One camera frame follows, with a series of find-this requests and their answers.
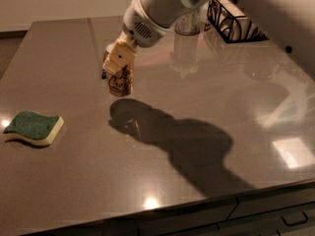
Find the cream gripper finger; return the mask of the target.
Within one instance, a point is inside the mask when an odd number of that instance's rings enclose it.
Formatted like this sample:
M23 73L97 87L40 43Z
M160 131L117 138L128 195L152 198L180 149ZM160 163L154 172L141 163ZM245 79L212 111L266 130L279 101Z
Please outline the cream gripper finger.
M124 67L126 66L126 62L125 61L121 61L118 59L114 59L113 57L109 57L107 56L102 68L110 74L115 75L117 72L119 72L120 70L122 70Z

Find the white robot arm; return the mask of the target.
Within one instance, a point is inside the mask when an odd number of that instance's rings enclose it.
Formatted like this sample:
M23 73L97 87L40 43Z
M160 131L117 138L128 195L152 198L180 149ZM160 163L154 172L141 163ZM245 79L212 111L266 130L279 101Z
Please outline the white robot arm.
M207 0L133 0L115 46L134 55L151 47L183 15ZM315 0L228 0L242 9L308 76L315 76Z

